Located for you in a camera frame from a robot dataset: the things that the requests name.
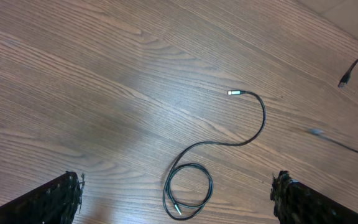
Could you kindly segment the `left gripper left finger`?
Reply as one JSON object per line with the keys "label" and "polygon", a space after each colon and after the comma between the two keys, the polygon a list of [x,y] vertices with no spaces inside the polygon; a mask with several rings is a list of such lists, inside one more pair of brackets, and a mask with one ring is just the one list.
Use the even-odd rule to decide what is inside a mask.
{"label": "left gripper left finger", "polygon": [[72,224],[81,207],[85,175],[63,175],[0,206],[0,224]]}

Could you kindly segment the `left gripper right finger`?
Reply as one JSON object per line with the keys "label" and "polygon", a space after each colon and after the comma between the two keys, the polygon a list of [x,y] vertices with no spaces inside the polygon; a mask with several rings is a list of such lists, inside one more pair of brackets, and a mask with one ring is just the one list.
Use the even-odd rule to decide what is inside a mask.
{"label": "left gripper right finger", "polygon": [[280,224],[358,224],[358,213],[290,177],[273,178],[270,199]]}

